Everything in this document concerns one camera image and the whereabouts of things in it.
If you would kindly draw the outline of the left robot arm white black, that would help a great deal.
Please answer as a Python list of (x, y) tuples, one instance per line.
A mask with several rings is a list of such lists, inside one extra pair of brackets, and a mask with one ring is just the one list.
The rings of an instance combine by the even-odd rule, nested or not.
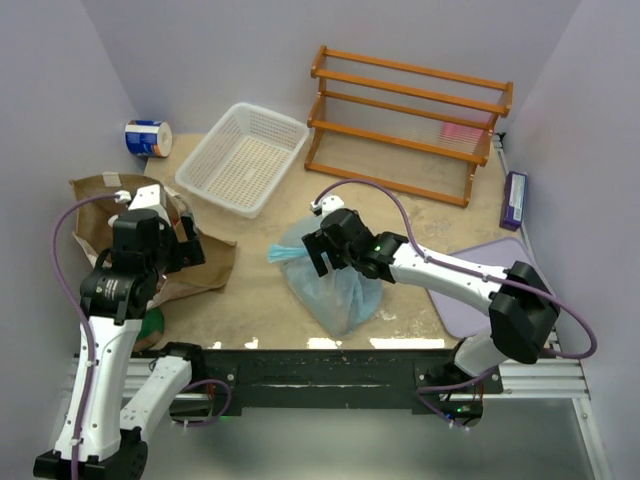
[(134, 397), (123, 400), (131, 353), (160, 276), (205, 261), (192, 214), (182, 214), (180, 224), (185, 241), (155, 210), (116, 218), (112, 246), (80, 287), (81, 351), (69, 410), (54, 448), (36, 458), (35, 477), (140, 478), (148, 443), (173, 399), (203, 379), (202, 348), (170, 343)]

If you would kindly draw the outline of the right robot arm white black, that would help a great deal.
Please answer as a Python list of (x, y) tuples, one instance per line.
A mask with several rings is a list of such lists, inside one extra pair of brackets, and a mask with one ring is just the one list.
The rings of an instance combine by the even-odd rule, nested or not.
[(507, 360), (536, 363), (559, 317), (531, 265), (474, 264), (415, 246), (397, 233), (373, 234), (351, 209), (325, 215), (301, 240), (319, 276), (351, 267), (368, 279), (445, 295), (488, 317), (487, 328), (461, 339), (447, 360), (426, 372), (428, 385), (463, 383)]

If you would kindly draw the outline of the brown paper grocery bag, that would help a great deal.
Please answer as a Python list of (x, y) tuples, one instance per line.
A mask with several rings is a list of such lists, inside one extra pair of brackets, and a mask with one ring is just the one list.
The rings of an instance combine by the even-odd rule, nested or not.
[[(134, 194), (138, 189), (156, 182), (145, 175), (105, 172), (72, 180), (70, 185), (75, 199), (81, 201), (120, 190)], [(99, 253), (112, 244), (109, 219), (124, 210), (123, 205), (112, 200), (100, 200), (81, 207), (77, 212), (73, 237), (91, 264), (96, 262)], [(227, 284), (235, 263), (236, 244), (209, 236), (203, 231), (199, 237), (205, 263), (161, 278), (154, 297), (148, 302), (149, 309), (168, 301), (217, 290)]]

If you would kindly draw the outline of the light blue plastic bag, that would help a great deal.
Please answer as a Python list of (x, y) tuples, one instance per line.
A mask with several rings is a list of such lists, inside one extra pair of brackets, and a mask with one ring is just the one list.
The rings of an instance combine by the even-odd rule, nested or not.
[(278, 266), (289, 288), (326, 332), (342, 337), (374, 316), (383, 298), (383, 286), (351, 267), (329, 268), (320, 277), (302, 242), (303, 235), (319, 226), (320, 219), (314, 216), (292, 224), (269, 246), (267, 261)]

